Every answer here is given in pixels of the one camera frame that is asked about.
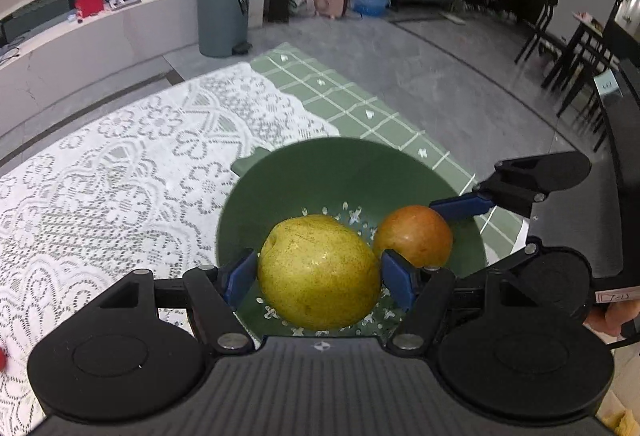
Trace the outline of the person right hand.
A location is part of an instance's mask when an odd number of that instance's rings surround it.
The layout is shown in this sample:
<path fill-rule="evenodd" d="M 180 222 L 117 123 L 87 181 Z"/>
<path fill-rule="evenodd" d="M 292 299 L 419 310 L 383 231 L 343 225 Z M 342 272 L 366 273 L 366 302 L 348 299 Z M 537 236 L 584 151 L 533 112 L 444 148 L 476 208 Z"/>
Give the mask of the person right hand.
<path fill-rule="evenodd" d="M 623 324 L 636 319 L 639 312 L 639 301 L 611 303 L 606 309 L 603 309 L 602 305 L 597 305 L 591 309 L 585 324 L 596 332 L 616 338 L 620 336 Z"/>

